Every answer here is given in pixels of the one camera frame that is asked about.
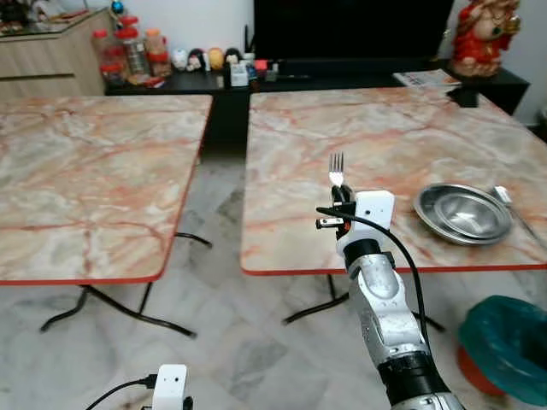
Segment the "silver metal fork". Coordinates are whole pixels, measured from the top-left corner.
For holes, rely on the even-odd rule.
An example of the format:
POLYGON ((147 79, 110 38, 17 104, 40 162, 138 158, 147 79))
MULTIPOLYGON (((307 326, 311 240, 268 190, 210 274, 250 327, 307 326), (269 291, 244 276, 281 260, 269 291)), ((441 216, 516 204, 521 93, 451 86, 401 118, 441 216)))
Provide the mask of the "silver metal fork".
POLYGON ((329 160, 328 179, 332 186, 344 186, 344 153, 336 151, 331 153, 329 160))

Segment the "marble folding table with plate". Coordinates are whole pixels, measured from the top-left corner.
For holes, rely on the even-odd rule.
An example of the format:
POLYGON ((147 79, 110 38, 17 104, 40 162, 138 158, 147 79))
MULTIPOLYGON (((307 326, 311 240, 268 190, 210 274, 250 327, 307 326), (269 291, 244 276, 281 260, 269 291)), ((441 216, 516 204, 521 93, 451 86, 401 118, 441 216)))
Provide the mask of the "marble folding table with plate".
POLYGON ((244 168, 241 268, 250 276, 325 276, 344 263, 316 209, 332 202, 328 162, 345 183, 395 197, 391 230, 422 272, 532 271, 546 281, 546 144, 488 98, 462 107, 438 87, 368 87, 251 95, 244 168), (505 188, 527 229, 461 246, 415 214, 435 183, 505 188))

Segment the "black television console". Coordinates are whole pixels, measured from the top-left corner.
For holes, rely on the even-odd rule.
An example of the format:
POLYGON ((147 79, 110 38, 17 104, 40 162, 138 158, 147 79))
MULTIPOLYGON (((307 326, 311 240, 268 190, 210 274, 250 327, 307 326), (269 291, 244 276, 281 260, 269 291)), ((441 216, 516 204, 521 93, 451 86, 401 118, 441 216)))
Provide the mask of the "black television console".
MULTIPOLYGON (((515 116, 517 106, 530 82, 508 70, 496 77, 465 79, 466 85, 476 87, 504 113, 515 116)), ((153 97, 154 95, 211 95, 214 98, 209 124, 203 134, 206 147, 246 147, 249 129, 250 94, 258 92, 303 92, 320 90, 360 89, 360 87, 400 87, 403 83, 391 73, 361 73, 340 77, 308 77, 306 79, 277 79, 261 81, 257 87, 229 87, 222 74, 215 72, 175 72, 157 87, 137 85, 107 85, 107 97, 153 97)))

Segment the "stainless steel plate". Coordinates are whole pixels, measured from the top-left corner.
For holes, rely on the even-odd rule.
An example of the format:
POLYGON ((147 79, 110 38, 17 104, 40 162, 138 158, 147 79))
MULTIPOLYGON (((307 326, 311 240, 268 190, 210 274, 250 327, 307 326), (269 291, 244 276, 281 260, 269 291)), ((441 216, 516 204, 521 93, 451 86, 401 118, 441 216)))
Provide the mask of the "stainless steel plate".
POLYGON ((511 214, 499 200, 464 184, 430 184, 418 192, 413 206, 427 229, 461 246, 499 243, 513 227, 511 214))

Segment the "printed paper leaflet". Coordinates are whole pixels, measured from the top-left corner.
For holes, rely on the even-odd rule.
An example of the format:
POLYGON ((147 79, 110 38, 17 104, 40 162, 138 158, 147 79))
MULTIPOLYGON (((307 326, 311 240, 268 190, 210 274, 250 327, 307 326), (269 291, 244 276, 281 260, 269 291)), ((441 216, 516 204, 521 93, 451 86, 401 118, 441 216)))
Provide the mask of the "printed paper leaflet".
POLYGON ((394 72, 393 78, 407 87, 457 87, 462 84, 443 69, 417 72, 394 72))

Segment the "white small box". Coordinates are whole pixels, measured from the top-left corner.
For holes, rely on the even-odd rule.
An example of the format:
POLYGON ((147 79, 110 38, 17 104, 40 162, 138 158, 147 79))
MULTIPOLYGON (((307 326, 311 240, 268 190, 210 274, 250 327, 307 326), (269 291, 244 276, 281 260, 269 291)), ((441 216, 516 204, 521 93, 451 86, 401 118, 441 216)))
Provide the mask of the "white small box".
POLYGON ((249 65, 245 61, 229 63, 229 86, 247 87, 250 82, 249 65))

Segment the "silver metal spoon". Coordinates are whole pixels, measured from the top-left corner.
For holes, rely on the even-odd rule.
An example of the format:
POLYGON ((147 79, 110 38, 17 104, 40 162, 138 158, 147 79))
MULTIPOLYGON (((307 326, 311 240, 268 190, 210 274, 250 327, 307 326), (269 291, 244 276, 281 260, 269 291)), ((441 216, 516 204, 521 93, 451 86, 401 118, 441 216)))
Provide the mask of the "silver metal spoon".
POLYGON ((515 207, 515 203, 512 200, 512 196, 509 195, 508 189, 505 188, 504 186, 495 186, 493 187, 493 192, 495 192, 495 196, 497 197, 497 199, 499 199, 500 202, 502 202, 504 206, 509 209, 509 213, 515 216, 515 218, 517 219, 517 222, 521 224, 523 229, 527 231, 527 233, 530 234, 532 238, 535 239, 535 241, 538 243, 540 247, 542 247, 543 250, 547 250, 547 245, 543 241, 543 239, 540 238, 539 235, 535 233, 535 231, 532 229, 530 224, 528 224, 526 220, 523 218, 523 215, 520 214, 519 211, 517 211, 517 208, 515 207))

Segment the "black television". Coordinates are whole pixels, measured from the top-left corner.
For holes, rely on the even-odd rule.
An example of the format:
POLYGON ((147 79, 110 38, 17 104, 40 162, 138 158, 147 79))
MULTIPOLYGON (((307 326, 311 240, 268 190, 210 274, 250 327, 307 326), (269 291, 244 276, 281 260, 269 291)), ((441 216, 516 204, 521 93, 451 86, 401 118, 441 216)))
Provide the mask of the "black television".
POLYGON ((433 57, 455 0, 254 0, 266 59, 433 57))

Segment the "red and gold figurine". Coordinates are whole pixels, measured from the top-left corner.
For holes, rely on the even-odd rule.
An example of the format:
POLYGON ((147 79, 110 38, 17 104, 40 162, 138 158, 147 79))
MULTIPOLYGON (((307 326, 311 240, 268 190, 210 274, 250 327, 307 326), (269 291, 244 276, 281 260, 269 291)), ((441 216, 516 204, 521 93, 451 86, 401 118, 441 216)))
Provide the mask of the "red and gold figurine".
POLYGON ((521 0, 470 0, 457 17, 450 70, 458 77, 495 77, 519 32, 521 0))

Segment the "orange-filled red-lidded jar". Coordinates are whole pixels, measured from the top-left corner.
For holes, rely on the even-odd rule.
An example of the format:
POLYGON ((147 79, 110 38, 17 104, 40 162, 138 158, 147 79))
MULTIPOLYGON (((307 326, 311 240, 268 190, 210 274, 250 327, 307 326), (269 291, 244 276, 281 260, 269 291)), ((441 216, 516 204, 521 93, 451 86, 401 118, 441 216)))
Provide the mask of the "orange-filled red-lidded jar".
POLYGON ((145 50, 153 77, 171 77, 173 67, 169 55, 167 39, 160 30, 145 30, 145 50))

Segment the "empty marble folding table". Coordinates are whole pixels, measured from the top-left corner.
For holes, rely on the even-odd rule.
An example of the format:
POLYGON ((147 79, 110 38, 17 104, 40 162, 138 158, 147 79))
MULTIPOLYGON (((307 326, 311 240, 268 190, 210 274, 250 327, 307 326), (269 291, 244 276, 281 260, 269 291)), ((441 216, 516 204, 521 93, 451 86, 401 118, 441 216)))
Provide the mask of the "empty marble folding table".
POLYGON ((0 286, 74 285, 142 323, 105 286, 167 272, 211 107, 208 95, 0 99, 0 286))

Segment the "tall red-lidded plastic jar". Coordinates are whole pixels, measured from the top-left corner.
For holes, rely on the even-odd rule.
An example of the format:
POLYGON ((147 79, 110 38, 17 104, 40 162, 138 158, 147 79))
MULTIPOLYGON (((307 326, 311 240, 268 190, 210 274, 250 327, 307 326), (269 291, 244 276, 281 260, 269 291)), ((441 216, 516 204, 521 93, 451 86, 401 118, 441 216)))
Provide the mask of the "tall red-lidded plastic jar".
POLYGON ((137 16, 124 15, 118 19, 121 27, 115 32, 115 36, 124 48, 126 66, 129 75, 126 81, 132 85, 144 85, 151 78, 151 67, 145 57, 144 39, 139 30, 137 16))

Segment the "small red-lidded plastic jar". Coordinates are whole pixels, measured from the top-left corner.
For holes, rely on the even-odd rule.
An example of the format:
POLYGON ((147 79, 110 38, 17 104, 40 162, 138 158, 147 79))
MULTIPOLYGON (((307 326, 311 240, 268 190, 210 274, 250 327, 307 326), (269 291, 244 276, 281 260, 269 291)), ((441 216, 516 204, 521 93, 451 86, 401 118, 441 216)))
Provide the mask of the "small red-lidded plastic jar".
POLYGON ((92 43, 99 62, 99 73, 108 87, 124 86, 128 78, 124 47, 109 30, 94 30, 92 43))

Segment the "light wooden cabinet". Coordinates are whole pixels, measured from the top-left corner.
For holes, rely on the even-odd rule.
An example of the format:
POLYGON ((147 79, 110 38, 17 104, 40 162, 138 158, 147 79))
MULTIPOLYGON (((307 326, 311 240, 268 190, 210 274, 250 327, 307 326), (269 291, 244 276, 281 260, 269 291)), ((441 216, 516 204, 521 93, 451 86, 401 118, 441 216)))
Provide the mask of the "light wooden cabinet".
POLYGON ((101 97, 92 33, 109 28, 109 12, 98 9, 60 31, 0 36, 0 99, 101 97))

